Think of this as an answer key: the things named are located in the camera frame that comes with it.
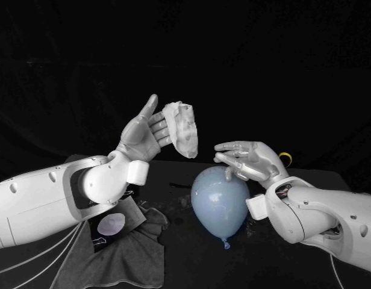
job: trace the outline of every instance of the towel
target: towel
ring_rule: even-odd
[[[50,289],[108,287],[120,282],[141,288],[163,286],[164,246],[159,244],[159,236],[169,220],[157,209],[138,208],[147,220],[98,253],[94,253],[89,224],[84,222]]]

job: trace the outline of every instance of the cable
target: cable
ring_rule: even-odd
[[[73,230],[71,231],[71,233],[66,235],[66,237],[46,250],[43,251],[40,254],[37,254],[35,257],[32,257],[29,260],[23,261],[22,263],[19,263],[17,265],[13,265],[11,267],[3,269],[0,271],[0,274],[7,272],[9,270],[17,268],[19,266],[24,265],[26,263],[29,263],[30,261],[33,261],[36,258],[39,258],[43,254],[46,254],[56,246],[59,246],[59,244],[68,239],[68,237],[71,236],[71,234],[75,232],[75,230],[79,228],[81,223],[78,224],[78,226],[73,228]]]
[[[76,231],[75,231],[75,234],[72,235],[72,238],[71,238],[71,240],[69,240],[69,242],[68,242],[68,245],[66,245],[66,247],[63,248],[63,250],[62,250],[59,256],[56,257],[56,259],[53,260],[53,262],[49,264],[49,266],[43,269],[43,271],[42,271],[35,277],[32,277],[24,283],[22,283],[22,284],[20,284],[17,287],[14,287],[13,289],[17,289],[17,288],[20,288],[23,285],[26,285],[35,278],[37,278],[37,277],[42,275],[42,273],[43,273],[43,272],[49,269],[49,267],[55,264],[55,262],[58,261],[59,257],[62,256],[63,252],[66,251],[66,249],[68,249],[68,247],[69,247],[69,245],[71,245],[71,242],[72,242],[72,240],[73,240],[73,237],[75,237],[75,235],[76,235],[76,233],[78,233],[79,225],[78,225],[76,228],[75,228]]]
[[[333,262],[333,256],[330,255],[330,264],[333,265],[333,270],[335,270],[335,262]],[[339,280],[339,275],[337,275],[337,271],[335,270],[335,276],[337,277],[337,281],[339,281],[339,286],[343,289],[343,284]]]

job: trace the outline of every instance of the black table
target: black table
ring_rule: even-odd
[[[68,161],[84,158],[75,155]],[[275,233],[268,219],[248,221],[228,241],[231,249],[203,228],[190,208],[190,186],[203,169],[218,164],[151,161],[146,186],[133,186],[134,200],[156,207],[169,217],[169,229],[160,236],[164,245],[164,289],[182,288],[255,288],[255,286],[297,288],[337,288],[329,254],[316,247],[288,244]],[[304,179],[317,188],[349,190],[335,172],[288,169],[288,174]],[[264,193],[261,186],[249,181],[252,195]],[[72,228],[43,240],[17,247],[0,249],[0,269],[24,261],[48,249]],[[68,240],[39,259],[0,274],[0,289],[14,288],[49,265],[68,244]],[[24,286],[49,288],[63,258]],[[371,287],[371,273],[335,259],[345,288]],[[136,288],[120,283],[111,288]]]

